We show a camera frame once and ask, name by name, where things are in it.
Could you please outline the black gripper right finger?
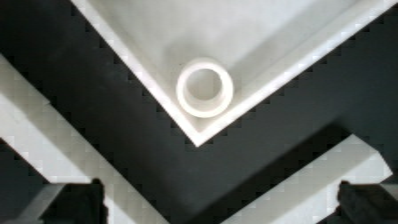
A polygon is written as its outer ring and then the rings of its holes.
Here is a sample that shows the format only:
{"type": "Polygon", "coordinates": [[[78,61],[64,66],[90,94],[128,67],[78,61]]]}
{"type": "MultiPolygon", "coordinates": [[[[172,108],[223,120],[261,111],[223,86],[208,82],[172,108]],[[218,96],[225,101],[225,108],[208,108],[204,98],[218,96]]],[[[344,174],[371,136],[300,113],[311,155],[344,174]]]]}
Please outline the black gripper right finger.
{"type": "Polygon", "coordinates": [[[398,184],[341,182],[330,224],[398,224],[398,184]]]}

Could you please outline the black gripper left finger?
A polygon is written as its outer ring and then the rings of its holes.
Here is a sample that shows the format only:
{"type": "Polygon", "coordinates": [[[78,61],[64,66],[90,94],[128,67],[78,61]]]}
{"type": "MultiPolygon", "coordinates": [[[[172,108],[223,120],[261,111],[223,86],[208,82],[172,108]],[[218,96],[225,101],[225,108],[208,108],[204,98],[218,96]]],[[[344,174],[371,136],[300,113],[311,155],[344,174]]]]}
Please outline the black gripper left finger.
{"type": "Polygon", "coordinates": [[[88,183],[44,186],[19,216],[17,224],[108,224],[104,186],[88,183]]]}

